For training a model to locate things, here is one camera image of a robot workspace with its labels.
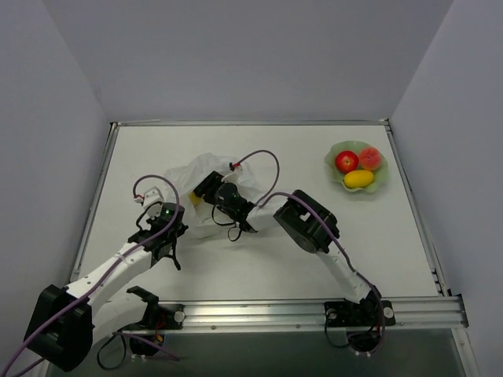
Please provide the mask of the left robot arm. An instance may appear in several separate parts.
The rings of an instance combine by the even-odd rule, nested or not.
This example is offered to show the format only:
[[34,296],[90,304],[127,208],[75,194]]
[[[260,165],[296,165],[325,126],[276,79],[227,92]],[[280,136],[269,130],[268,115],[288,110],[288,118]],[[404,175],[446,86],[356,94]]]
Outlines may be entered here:
[[166,314],[157,296],[139,286],[117,301],[112,296],[162,258],[176,259],[178,238],[188,228],[184,212],[176,203],[161,203],[149,229],[136,232],[108,261],[65,287],[44,289],[24,337],[27,348],[69,372],[105,336],[130,325],[154,328]]

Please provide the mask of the yellow fake mango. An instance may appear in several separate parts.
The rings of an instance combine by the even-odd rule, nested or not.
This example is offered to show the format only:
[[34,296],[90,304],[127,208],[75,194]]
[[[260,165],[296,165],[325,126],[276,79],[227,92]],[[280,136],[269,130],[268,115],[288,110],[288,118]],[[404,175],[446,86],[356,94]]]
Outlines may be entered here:
[[370,170],[353,170],[343,178],[343,183],[349,189],[361,189],[374,182],[374,173]]

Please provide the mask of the orange fake peach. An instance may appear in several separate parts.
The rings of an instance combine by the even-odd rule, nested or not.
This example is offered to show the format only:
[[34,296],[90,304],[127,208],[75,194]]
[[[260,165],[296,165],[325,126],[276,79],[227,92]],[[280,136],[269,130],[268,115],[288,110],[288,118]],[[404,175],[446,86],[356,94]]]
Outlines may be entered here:
[[382,163],[380,152],[374,147],[367,147],[360,151],[359,163],[362,169],[374,171],[380,168]]

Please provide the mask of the white plastic bag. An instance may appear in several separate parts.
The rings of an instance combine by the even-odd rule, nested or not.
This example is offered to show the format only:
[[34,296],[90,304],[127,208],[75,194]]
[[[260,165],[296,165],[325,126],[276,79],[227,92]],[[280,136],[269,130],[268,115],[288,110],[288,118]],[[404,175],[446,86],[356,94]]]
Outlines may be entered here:
[[[229,163],[236,160],[237,158],[232,156],[219,156],[206,152],[198,155],[188,165],[171,168],[164,173],[164,177],[177,189],[180,204],[185,208],[183,221],[189,227],[188,233],[190,238],[203,239],[222,231],[222,228],[211,220],[212,205],[201,203],[199,206],[194,207],[188,195],[211,172],[216,171],[226,176],[229,173]],[[265,192],[259,187],[259,183],[253,176],[249,164],[246,164],[250,169],[250,174],[238,178],[230,177],[229,181],[237,185],[239,193],[243,194],[245,199],[255,203],[259,198],[264,196]]]

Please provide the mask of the pale yellow fake pear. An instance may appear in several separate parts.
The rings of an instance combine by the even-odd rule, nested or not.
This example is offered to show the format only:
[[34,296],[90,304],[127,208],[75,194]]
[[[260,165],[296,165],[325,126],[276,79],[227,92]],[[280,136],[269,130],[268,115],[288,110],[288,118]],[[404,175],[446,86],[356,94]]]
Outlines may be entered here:
[[204,200],[200,198],[195,192],[191,192],[189,195],[189,200],[194,207],[199,206]]

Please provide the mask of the aluminium front rail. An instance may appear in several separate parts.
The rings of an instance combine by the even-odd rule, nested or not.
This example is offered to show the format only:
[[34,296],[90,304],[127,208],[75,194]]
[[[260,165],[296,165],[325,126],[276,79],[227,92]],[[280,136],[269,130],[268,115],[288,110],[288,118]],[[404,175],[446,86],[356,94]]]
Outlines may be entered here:
[[[326,298],[269,301],[184,302],[182,331],[203,333],[318,332],[324,329]],[[458,329],[468,326],[459,297],[394,298],[390,330]]]

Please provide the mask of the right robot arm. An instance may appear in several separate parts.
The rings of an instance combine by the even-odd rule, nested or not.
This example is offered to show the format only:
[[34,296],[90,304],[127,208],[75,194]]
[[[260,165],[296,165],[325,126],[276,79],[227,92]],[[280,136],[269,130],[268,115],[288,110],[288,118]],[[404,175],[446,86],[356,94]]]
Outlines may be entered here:
[[279,225],[295,244],[316,255],[340,287],[342,297],[350,302],[349,314],[358,324],[367,324],[377,315],[381,295],[351,263],[339,243],[340,231],[336,216],[319,202],[296,189],[293,193],[270,193],[258,204],[245,199],[235,183],[216,171],[211,172],[189,194],[197,203],[203,201],[219,210],[237,234],[256,234]]

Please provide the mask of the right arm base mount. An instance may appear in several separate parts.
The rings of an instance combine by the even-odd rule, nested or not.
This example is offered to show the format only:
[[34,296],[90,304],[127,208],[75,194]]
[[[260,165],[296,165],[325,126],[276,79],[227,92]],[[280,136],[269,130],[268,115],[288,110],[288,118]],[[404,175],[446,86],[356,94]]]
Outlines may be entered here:
[[[395,311],[390,301],[374,296],[359,303],[330,301],[324,303],[324,335],[329,345],[351,350],[356,356],[371,357],[381,346],[388,327],[395,326]],[[329,329],[344,329],[345,341],[337,344]]]

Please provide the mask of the red fake apple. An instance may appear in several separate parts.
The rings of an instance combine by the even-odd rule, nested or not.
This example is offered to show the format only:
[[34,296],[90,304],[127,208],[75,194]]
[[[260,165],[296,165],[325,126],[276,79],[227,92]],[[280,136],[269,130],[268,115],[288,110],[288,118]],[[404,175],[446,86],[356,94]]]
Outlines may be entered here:
[[356,153],[351,150],[344,150],[336,156],[334,162],[336,169],[341,174],[348,174],[358,168],[359,159]]

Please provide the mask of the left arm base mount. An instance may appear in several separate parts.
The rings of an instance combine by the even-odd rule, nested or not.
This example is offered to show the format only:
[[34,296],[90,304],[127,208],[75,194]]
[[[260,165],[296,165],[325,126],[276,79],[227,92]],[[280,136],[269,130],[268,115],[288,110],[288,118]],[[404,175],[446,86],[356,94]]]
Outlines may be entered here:
[[175,355],[160,350],[165,339],[161,331],[183,329],[185,306],[179,303],[162,306],[158,296],[139,286],[127,289],[127,294],[135,295],[147,304],[142,318],[137,323],[129,325],[127,329],[154,331],[152,335],[139,335],[137,339],[129,339],[132,354],[148,358],[163,355],[169,360],[178,361],[179,358]]

